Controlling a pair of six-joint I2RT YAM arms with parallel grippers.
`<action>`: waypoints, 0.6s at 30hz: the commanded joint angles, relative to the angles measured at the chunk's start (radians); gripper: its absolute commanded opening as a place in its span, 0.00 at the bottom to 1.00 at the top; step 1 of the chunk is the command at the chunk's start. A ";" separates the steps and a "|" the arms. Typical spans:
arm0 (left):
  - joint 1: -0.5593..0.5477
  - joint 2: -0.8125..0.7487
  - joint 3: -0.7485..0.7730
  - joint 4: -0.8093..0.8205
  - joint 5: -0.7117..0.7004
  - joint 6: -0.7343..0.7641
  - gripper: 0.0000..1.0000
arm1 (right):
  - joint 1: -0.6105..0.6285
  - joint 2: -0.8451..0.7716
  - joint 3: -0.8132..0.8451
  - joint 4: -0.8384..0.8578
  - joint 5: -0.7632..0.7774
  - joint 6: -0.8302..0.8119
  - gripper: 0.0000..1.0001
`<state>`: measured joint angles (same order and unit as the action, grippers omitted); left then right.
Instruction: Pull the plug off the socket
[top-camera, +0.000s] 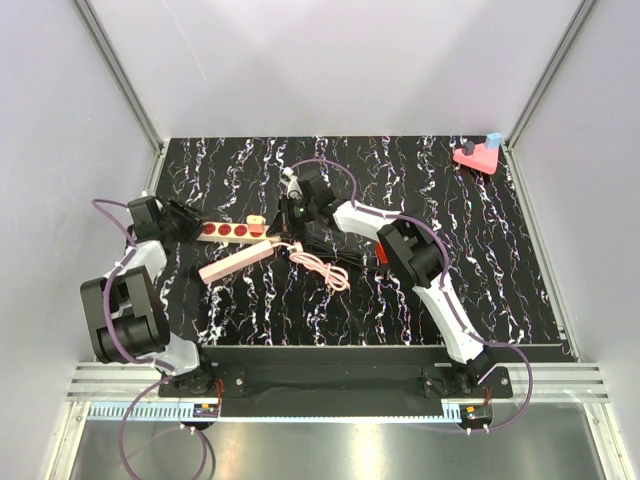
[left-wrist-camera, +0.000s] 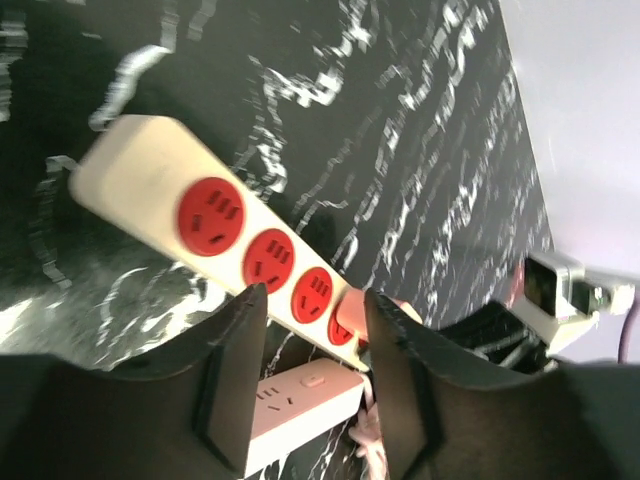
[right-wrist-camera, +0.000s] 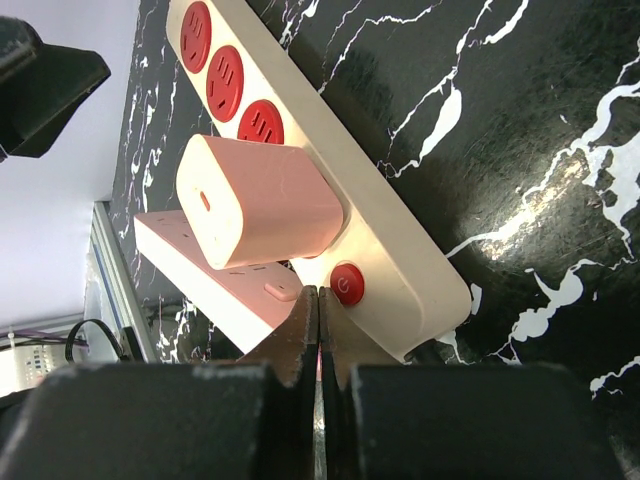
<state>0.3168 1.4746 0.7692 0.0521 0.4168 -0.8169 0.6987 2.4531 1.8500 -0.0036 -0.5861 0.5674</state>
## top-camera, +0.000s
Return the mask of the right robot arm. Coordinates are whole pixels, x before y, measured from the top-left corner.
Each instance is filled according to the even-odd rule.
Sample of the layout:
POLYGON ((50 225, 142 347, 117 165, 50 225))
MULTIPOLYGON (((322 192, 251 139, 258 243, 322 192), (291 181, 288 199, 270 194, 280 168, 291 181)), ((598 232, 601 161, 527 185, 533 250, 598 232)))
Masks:
POLYGON ((352 197, 342 199, 315 171, 297 174, 286 167, 281 182, 285 193, 270 229, 295 237, 302 234, 305 224, 318 222, 377 241, 387 268, 419 297, 442 335, 452 362, 453 390, 472 397, 486 389, 495 361, 454 291, 446 248, 430 227, 400 211, 357 201, 356 185, 352 186, 352 197))

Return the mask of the beige power strip red sockets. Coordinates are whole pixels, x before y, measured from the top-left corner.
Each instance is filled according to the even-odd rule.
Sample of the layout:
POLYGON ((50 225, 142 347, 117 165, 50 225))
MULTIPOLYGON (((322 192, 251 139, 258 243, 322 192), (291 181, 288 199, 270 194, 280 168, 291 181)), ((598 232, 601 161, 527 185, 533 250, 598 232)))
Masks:
POLYGON ((200 242, 219 242, 235 244, 256 244, 264 240, 272 243, 279 242, 280 236, 269 236, 268 226, 260 237, 250 235, 246 223, 205 222, 202 233, 197 240, 200 242))

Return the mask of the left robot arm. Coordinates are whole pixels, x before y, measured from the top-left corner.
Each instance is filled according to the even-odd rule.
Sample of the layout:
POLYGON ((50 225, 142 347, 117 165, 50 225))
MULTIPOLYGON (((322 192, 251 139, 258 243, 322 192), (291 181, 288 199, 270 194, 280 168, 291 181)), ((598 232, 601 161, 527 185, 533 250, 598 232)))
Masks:
POLYGON ((149 195, 128 203, 94 199, 91 204, 125 237, 123 257, 108 273, 80 287, 97 360, 151 367, 175 389, 208 394, 216 382, 212 363, 197 343, 171 332, 155 288, 170 248, 193 243, 203 232, 203 214, 149 195))

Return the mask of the pink plug adapter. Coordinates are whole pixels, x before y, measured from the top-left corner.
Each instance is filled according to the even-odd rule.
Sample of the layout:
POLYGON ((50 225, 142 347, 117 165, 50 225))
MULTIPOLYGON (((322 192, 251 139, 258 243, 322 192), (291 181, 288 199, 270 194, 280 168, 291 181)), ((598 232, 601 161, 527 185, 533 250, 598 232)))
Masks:
POLYGON ((249 215, 246 219, 248 231, 253 237, 260 237, 265 232, 266 220, 260 215, 249 215))

